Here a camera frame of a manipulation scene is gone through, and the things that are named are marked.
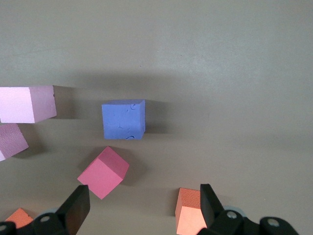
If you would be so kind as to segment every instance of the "pink cube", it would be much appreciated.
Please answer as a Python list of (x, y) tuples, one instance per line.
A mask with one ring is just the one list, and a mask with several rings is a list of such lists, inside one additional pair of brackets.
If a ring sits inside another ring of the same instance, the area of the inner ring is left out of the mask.
[(100, 155), (84, 170), (78, 180), (88, 185), (100, 199), (107, 196), (124, 179), (129, 164), (106, 147)]
[(35, 123), (56, 115), (53, 86), (0, 87), (2, 123)]
[(10, 123), (0, 126), (0, 161), (27, 148), (28, 144), (17, 124)]

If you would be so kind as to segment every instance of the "cube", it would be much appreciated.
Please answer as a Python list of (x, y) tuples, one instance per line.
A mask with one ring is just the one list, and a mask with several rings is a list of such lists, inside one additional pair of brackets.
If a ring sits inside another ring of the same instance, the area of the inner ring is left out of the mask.
[(175, 210), (179, 235), (197, 235), (206, 224), (200, 208), (200, 191), (180, 188)]
[(129, 164), (109, 146), (78, 177), (100, 199), (107, 196), (124, 179)]
[(112, 100), (102, 105), (104, 138), (140, 140), (146, 130), (145, 100)]
[(2, 123), (35, 123), (56, 115), (53, 86), (0, 87)]
[(28, 144), (15, 123), (0, 126), (0, 161), (28, 148)]
[(14, 222), (16, 228), (19, 229), (31, 223), (33, 221), (33, 218), (30, 217), (22, 208), (19, 208), (5, 221)]

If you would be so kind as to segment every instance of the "table surface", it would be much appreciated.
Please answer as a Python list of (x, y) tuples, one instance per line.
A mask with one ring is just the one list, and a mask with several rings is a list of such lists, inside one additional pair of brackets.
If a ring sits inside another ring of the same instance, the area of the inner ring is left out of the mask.
[[(54, 85), (58, 115), (20, 124), (0, 220), (60, 206), (106, 147), (129, 164), (90, 193), (79, 235), (174, 235), (179, 187), (210, 183), (258, 222), (313, 231), (311, 0), (0, 2), (0, 85)], [(105, 140), (101, 104), (146, 99), (140, 141)]]

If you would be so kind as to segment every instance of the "light pink cube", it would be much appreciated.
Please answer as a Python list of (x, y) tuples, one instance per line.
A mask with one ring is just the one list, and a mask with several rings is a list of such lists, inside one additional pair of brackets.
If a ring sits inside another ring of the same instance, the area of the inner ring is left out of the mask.
[(2, 123), (35, 123), (57, 115), (53, 86), (0, 87)]
[(0, 161), (27, 148), (28, 144), (17, 124), (10, 123), (0, 126)]

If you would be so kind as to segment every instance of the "orange cube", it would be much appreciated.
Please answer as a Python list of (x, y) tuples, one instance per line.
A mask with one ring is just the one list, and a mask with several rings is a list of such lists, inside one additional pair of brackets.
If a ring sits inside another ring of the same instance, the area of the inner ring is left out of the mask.
[(19, 208), (5, 221), (14, 222), (16, 228), (19, 229), (32, 222), (33, 218), (30, 217), (22, 208)]
[(200, 191), (180, 188), (175, 210), (176, 233), (197, 235), (206, 224), (200, 208)]

